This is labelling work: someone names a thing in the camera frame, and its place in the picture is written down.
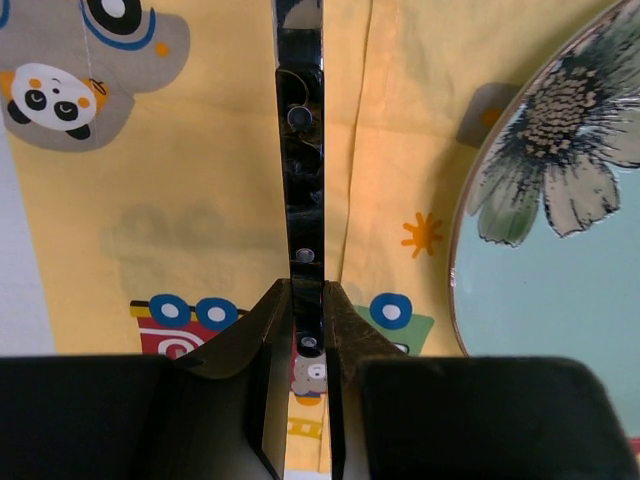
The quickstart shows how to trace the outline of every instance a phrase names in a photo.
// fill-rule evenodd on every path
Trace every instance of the white spiral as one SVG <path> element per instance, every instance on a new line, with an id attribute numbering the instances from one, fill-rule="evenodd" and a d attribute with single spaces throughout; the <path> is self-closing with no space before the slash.
<path id="1" fill-rule="evenodd" d="M 204 343 L 204 341 L 190 332 L 183 332 L 181 330 L 162 330 L 156 328 L 141 328 L 140 333 L 144 335 L 162 335 L 171 338 L 165 338 L 158 343 L 158 353 L 161 355 L 167 355 L 170 347 L 182 347 L 185 353 L 192 352 L 194 349 Z"/>

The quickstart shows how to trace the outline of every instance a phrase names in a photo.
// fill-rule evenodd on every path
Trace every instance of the cartoon animal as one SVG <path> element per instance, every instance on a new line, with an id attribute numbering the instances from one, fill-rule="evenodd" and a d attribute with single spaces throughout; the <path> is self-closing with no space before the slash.
<path id="1" fill-rule="evenodd" d="M 32 145 L 87 151 L 122 130 L 134 95 L 169 85 L 189 54 L 187 23 L 141 0 L 1 0 L 0 103 Z"/>
<path id="2" fill-rule="evenodd" d="M 327 365 L 324 353 L 314 358 L 298 355 L 293 366 L 293 377 L 291 390 L 295 395 L 324 393 L 327 390 Z"/>

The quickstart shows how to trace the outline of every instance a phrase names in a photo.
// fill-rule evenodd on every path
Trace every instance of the blue circle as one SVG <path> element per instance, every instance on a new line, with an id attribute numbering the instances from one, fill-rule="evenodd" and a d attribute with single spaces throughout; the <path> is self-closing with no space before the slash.
<path id="1" fill-rule="evenodd" d="M 162 307 L 170 305 L 178 310 L 177 316 L 167 316 Z M 191 309 L 187 302 L 176 295 L 163 293 L 149 300 L 149 311 L 153 319 L 163 327 L 180 328 L 191 321 Z"/>
<path id="2" fill-rule="evenodd" d="M 212 308 L 219 308 L 224 313 L 220 320 L 214 320 L 209 316 Z M 238 319 L 238 309 L 229 300 L 224 298 L 203 298 L 196 305 L 196 316 L 203 327 L 221 332 Z"/>
<path id="3" fill-rule="evenodd" d="M 384 314 L 384 307 L 391 305 L 398 307 L 400 316 L 396 319 L 387 318 Z M 413 306 L 411 300 L 404 295 L 396 293 L 381 293 L 371 302 L 369 313 L 373 321 L 387 330 L 400 330 L 407 326 L 411 321 L 413 314 Z"/>

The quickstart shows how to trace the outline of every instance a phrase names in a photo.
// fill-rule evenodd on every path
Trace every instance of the light blue plate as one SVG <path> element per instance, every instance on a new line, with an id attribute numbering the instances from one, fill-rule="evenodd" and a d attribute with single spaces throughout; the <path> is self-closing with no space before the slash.
<path id="1" fill-rule="evenodd" d="M 605 12 L 500 120 L 462 197 L 452 306 L 470 355 L 559 355 L 640 437 L 640 1 Z"/>

